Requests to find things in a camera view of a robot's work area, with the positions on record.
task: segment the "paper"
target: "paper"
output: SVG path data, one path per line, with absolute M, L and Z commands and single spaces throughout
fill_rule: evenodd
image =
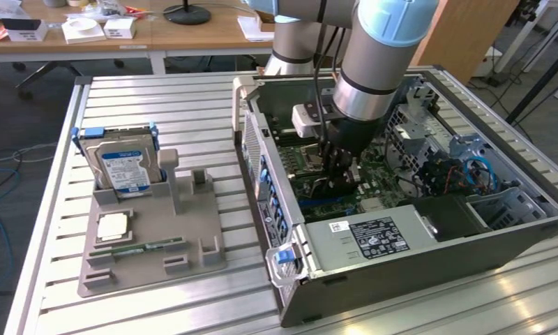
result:
M 19 7 L 19 0 L 0 0 L 0 19 L 30 19 Z
M 255 17 L 238 16 L 239 28 L 242 28 L 243 37 L 250 42 L 262 42 L 265 40 L 273 40 L 275 33 L 263 33 L 258 28 Z

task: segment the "green circuit board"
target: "green circuit board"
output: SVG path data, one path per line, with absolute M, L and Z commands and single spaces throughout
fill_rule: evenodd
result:
M 350 195 L 329 200 L 310 199 L 310 189 L 321 170 L 315 144 L 282 147 L 278 153 L 307 223 L 393 208 L 409 196 L 382 160 L 378 144 L 371 144 L 362 154 L 357 189 Z

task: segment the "hard drive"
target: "hard drive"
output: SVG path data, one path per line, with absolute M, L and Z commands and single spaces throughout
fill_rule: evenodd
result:
M 98 189 L 115 190 L 118 198 L 147 194 L 150 184 L 162 181 L 157 137 L 154 124 L 135 128 L 71 130 L 71 141 L 86 158 Z

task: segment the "hard disk label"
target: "hard disk label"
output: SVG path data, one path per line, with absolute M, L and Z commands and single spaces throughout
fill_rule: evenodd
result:
M 101 155 L 113 188 L 122 193 L 141 192 L 149 188 L 149 175 L 139 166 L 139 151 L 110 152 Z
M 390 217 L 351 223 L 350 230 L 362 255 L 369 260 L 409 250 L 407 242 Z

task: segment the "white box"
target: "white box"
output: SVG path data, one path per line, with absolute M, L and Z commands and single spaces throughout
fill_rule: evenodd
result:
M 486 55 L 482 58 L 482 62 L 477 66 L 475 73 L 473 74 L 473 76 L 485 77 L 486 75 L 489 75 L 501 57 L 502 53 L 497 49 L 490 47 L 487 49 Z
M 66 44 L 93 42 L 105 40 L 103 30 L 97 21 L 91 19 L 71 19 L 62 24 L 63 38 Z
M 107 38 L 134 38 L 137 32 L 134 18 L 109 19 L 103 31 Z
M 43 20 L 6 19 L 2 23 L 13 42 L 41 42 L 47 35 Z

